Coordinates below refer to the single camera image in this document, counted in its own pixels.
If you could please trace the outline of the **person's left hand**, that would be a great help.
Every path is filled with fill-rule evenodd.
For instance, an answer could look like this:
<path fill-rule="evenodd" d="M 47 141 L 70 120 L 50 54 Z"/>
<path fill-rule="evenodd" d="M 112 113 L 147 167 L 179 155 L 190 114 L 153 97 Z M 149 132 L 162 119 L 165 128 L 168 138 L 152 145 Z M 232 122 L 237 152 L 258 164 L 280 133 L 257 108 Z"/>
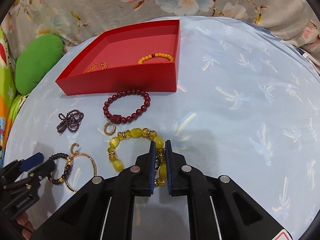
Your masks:
<path fill-rule="evenodd" d="M 29 220 L 28 214 L 26 212 L 21 213 L 19 216 L 17 216 L 16 221 L 23 227 L 23 238 L 29 240 L 35 230 L 32 223 Z"/>

